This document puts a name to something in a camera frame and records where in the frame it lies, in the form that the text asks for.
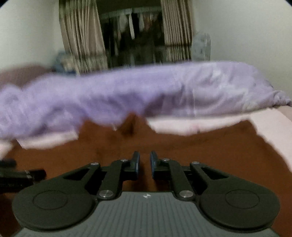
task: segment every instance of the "silver rivet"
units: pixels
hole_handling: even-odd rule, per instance
[[[99,192],[99,196],[103,197],[103,198],[109,198],[111,196],[113,196],[113,192],[110,190],[102,190]]]
[[[192,197],[194,195],[194,193],[192,191],[189,191],[189,190],[180,191],[179,194],[183,198],[190,198],[190,197]]]

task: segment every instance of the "pillow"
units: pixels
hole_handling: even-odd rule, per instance
[[[75,62],[72,54],[61,51],[56,57],[53,68],[57,73],[75,75],[79,72]]]
[[[49,73],[52,70],[40,65],[26,65],[0,71],[0,88],[5,84],[13,84],[23,87],[37,77]]]

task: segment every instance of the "curtain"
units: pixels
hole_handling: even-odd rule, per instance
[[[161,0],[161,7],[166,60],[190,60],[193,18],[189,0]]]
[[[79,73],[107,69],[96,0],[60,0],[59,17],[66,52]]]

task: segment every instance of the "brown blanket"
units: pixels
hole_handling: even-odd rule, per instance
[[[257,136],[249,121],[207,133],[178,136],[157,134],[144,119],[130,115],[117,131],[85,122],[76,141],[46,150],[25,150],[16,145],[7,157],[17,161],[19,170],[44,168],[48,178],[52,178],[91,162],[105,166],[120,158],[131,158],[135,150],[141,153],[140,177],[138,181],[125,182],[123,190],[165,189],[151,178],[152,150],[160,158],[172,158],[181,165],[203,162],[274,191],[280,198],[281,211],[273,229],[281,236],[292,236],[292,173],[282,157]],[[0,198],[0,212],[0,233],[9,236],[19,226],[8,198]]]

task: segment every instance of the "black circular pad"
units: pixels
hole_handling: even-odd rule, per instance
[[[39,231],[72,226],[86,218],[94,204],[80,182],[52,179],[19,192],[12,208],[23,227]]]
[[[220,226],[253,231],[270,226],[280,204],[267,188],[232,177],[212,182],[201,195],[200,208]]]

